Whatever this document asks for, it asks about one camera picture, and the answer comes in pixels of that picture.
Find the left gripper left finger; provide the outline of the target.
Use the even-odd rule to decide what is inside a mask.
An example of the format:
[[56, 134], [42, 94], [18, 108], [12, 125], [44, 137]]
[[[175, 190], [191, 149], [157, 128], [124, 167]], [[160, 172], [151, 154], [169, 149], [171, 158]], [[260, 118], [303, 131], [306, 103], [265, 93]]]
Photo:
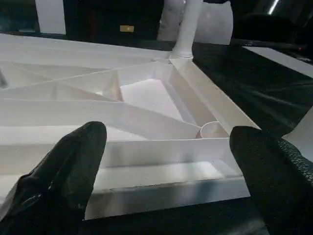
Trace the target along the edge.
[[7, 194], [0, 209], [1, 234], [77, 234], [106, 142], [107, 129], [99, 121], [63, 136]]

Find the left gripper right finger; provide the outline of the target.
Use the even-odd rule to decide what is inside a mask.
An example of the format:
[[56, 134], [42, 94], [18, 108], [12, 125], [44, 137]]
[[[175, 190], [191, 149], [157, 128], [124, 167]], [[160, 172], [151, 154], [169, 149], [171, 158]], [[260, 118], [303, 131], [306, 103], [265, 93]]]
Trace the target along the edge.
[[234, 127], [229, 145], [268, 232], [311, 235], [312, 162], [287, 140], [253, 127]]

